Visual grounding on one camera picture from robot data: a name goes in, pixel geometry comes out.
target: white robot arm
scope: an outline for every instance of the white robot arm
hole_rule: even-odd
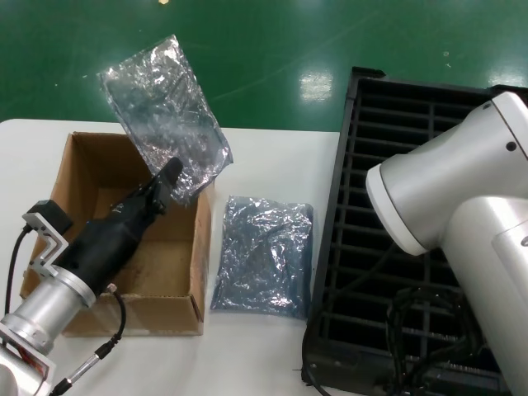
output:
[[[528,394],[528,109],[503,93],[367,174],[393,240],[440,247],[513,394]]]

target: white table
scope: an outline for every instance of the white table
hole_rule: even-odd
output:
[[[124,133],[119,124],[9,120],[0,124],[0,300],[24,214],[50,197],[66,137],[74,131]],[[215,185],[210,249],[210,303],[219,265],[221,224],[229,195],[307,202],[315,209],[313,265],[318,257],[338,134],[226,128],[234,164]],[[18,255],[13,304],[36,236]],[[305,323],[255,314],[211,313],[202,337],[127,337],[68,392],[69,396],[315,395],[300,379]],[[78,367],[101,338],[63,338],[50,357],[56,380]],[[333,390],[333,394],[345,394]]]

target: box flap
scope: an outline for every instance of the box flap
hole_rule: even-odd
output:
[[[211,212],[207,195],[198,197],[196,209],[194,243],[191,258],[191,295],[199,309],[200,319],[205,316],[205,291],[209,273],[209,249],[211,235]]]

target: metal cylinder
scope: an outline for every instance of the metal cylinder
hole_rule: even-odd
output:
[[[80,365],[74,372],[69,376],[69,382],[75,384],[85,375],[93,366],[95,366],[101,359],[99,356],[93,354],[91,355],[82,365]]]
[[[510,390],[527,395],[528,200],[467,200],[448,222],[441,247]]]
[[[452,130],[381,164],[394,208],[425,250],[438,246],[451,214],[465,200],[527,196],[528,161],[499,110],[488,102]]]
[[[18,309],[2,319],[10,330],[47,355],[55,338],[83,307],[82,296],[58,279],[43,280]]]

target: black cable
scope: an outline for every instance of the black cable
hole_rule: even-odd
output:
[[[4,316],[9,314],[11,309],[11,293],[13,288],[13,275],[15,274],[15,264],[17,263],[18,249],[22,244],[22,239],[31,232],[32,228],[29,224],[26,224],[20,235],[16,239],[15,247],[13,248],[13,253],[11,255],[11,262],[9,263],[9,272],[7,273],[7,287],[6,287],[6,305],[4,309]]]
[[[112,291],[112,294],[114,295],[115,299],[117,300],[117,304],[119,304],[119,307],[120,307],[121,323],[119,325],[119,330],[117,330],[117,332],[112,336],[112,338],[109,341],[102,344],[101,346],[99,346],[97,350],[95,351],[94,356],[96,357],[97,361],[102,361],[112,351],[112,349],[114,349],[114,347],[117,345],[119,340],[123,337],[123,331],[125,330],[125,325],[126,325],[125,301],[123,301],[123,298],[117,292],[117,290]],[[70,378],[64,378],[54,387],[53,392],[51,392],[49,396],[60,396],[62,394],[65,394],[73,386],[74,382],[78,380],[84,374],[84,372],[82,372],[81,375],[77,376],[76,374],[78,373],[78,371],[70,375],[70,378],[75,377],[75,380],[71,380]]]
[[[369,269],[368,272],[357,278],[356,280],[349,283],[347,286],[340,289],[336,294],[334,294],[332,297],[328,298],[328,300],[321,305],[321,307],[312,315],[308,323],[306,323],[306,331],[304,332],[303,337],[303,347],[302,347],[302,359],[303,359],[303,371],[308,376],[310,384],[316,388],[316,390],[323,396],[332,396],[329,394],[326,390],[323,389],[323,387],[319,384],[319,382],[315,379],[314,373],[312,373],[312,369],[310,367],[310,364],[308,362],[308,340],[312,337],[312,333],[314,332],[314,329],[317,328],[317,325],[319,323],[319,319],[321,316],[323,316],[323,312],[327,310],[330,305],[334,304],[338,299],[340,299],[343,295],[346,293],[351,292],[355,288],[359,287],[363,283],[365,283],[367,280],[369,280],[377,271],[383,267],[383,265],[389,260],[390,256],[393,254],[394,250],[396,249],[396,244],[393,243],[389,249],[383,254],[383,256],[372,266],[372,268]]]
[[[429,302],[447,309],[455,316],[461,336],[452,345],[429,352],[412,365],[407,372],[405,350],[403,349],[403,320],[406,312],[417,302]],[[483,337],[469,303],[461,293],[448,290],[417,288],[400,290],[393,299],[387,313],[387,345],[394,360],[394,383],[389,386],[387,396],[415,389],[425,391],[431,384],[424,384],[422,377],[434,365],[442,361],[461,361],[479,353]]]

